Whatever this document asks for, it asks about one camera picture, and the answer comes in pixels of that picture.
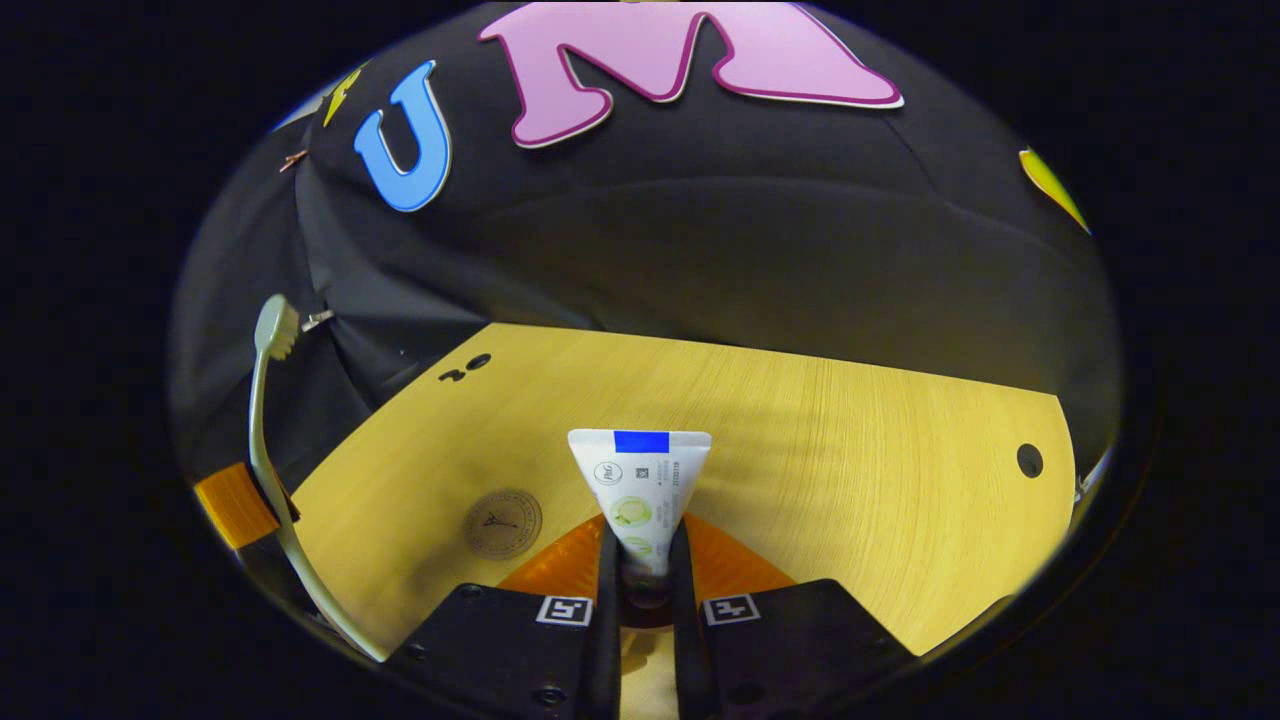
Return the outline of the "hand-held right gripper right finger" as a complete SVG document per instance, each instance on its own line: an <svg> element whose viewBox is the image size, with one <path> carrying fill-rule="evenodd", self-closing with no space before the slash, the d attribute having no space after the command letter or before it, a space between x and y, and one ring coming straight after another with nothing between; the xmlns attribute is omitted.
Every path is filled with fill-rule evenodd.
<svg viewBox="0 0 1280 720"><path fill-rule="evenodd" d="M831 719L918 664L835 579L698 597L691 516L671 544L680 719Z"/></svg>

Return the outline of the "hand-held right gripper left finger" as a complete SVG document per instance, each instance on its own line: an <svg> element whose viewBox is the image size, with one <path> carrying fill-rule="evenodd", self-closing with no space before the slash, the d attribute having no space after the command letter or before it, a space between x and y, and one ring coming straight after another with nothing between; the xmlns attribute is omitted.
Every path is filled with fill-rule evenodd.
<svg viewBox="0 0 1280 720"><path fill-rule="evenodd" d="M577 551L593 594L458 584L399 644L385 674L428 700L430 717L617 719L620 544L595 516L557 541Z"/></svg>

